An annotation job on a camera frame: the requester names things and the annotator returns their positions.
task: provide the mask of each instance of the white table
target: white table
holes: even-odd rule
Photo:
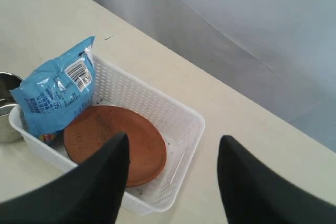
[[[121,209],[117,223],[225,223],[216,178],[223,134],[236,137],[295,185],[336,204],[335,153],[92,0],[0,0],[0,6],[1,71],[25,78],[95,35],[94,52],[100,57],[203,115],[206,129],[174,206],[141,217]],[[25,142],[0,145],[0,201],[59,175]]]

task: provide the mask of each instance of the blue snack package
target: blue snack package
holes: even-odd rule
[[[28,132],[47,144],[92,102],[94,39],[89,37],[48,60],[10,91],[23,111]]]

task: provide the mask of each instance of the white plastic basket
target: white plastic basket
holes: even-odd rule
[[[130,109],[147,118],[161,133],[167,146],[167,162],[162,173],[151,182],[127,188],[122,207],[138,214],[168,210],[174,203],[185,173],[204,131],[201,115],[122,69],[94,57],[97,71],[94,104],[101,101]],[[21,133],[30,149],[63,172],[77,165],[64,146],[53,148],[23,130],[20,107],[15,107],[9,122]]]

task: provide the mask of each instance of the barcode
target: barcode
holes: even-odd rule
[[[82,59],[67,67],[65,73],[77,85],[80,92],[92,82],[92,75]]]

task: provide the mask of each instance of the brown round dish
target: brown round dish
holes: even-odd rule
[[[116,106],[92,106],[64,130],[64,144],[70,158],[82,163],[117,132],[130,141],[130,169],[127,186],[153,180],[166,163],[166,146],[158,130],[141,115]]]

